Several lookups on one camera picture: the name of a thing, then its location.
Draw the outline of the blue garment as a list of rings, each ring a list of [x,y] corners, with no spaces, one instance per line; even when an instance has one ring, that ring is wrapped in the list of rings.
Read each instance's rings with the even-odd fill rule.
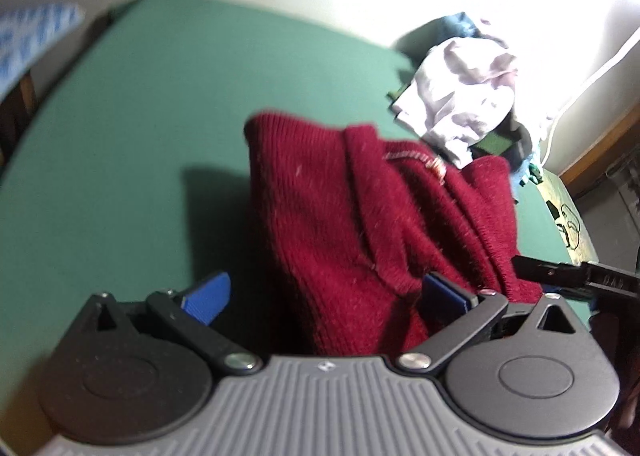
[[[438,35],[444,40],[450,38],[484,38],[490,31],[487,19],[470,16],[466,12],[443,16],[438,20]]]

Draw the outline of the dark red knit sweater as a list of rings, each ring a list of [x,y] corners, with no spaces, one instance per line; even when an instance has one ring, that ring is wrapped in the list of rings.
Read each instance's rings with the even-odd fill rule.
[[[282,113],[249,119],[250,202],[269,273],[253,278],[258,333],[278,354],[396,355],[433,335],[423,277],[533,303],[541,289],[512,260],[509,168],[496,156],[464,168],[370,125],[334,129]]]

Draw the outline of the pale patterned bed sheet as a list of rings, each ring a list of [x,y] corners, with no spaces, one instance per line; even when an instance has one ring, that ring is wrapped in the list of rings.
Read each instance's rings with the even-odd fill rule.
[[[544,199],[544,203],[551,200],[560,211],[559,218],[555,220],[552,217],[552,221],[556,231],[560,234],[570,260],[574,264],[598,263],[596,248],[593,246],[586,225],[562,179],[550,171],[544,170],[542,171],[542,179],[536,187]]]

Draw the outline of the black power adapter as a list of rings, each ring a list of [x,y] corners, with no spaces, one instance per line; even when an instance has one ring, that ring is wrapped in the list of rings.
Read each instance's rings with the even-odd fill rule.
[[[551,200],[546,201],[546,206],[551,213],[552,217],[557,220],[560,216],[559,209],[555,206],[555,204]]]

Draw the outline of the green table cloth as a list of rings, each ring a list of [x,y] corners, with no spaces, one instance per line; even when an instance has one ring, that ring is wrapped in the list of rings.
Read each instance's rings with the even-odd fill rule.
[[[256,263],[245,121],[276,108],[407,132],[386,95],[409,59],[222,0],[134,0],[41,106],[1,177],[1,411],[96,291],[138,301]]]

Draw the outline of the wooden wardrobe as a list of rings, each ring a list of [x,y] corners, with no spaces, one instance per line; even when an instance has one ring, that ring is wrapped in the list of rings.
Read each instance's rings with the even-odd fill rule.
[[[639,145],[639,117],[639,105],[635,104],[561,173],[561,181],[574,199],[597,185],[610,165]]]

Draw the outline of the blue white patterned cloth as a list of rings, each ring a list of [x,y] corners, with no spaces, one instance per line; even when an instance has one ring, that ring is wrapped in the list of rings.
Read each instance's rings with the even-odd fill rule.
[[[47,3],[2,12],[0,19],[0,93],[5,100],[30,68],[85,20],[74,3]]]

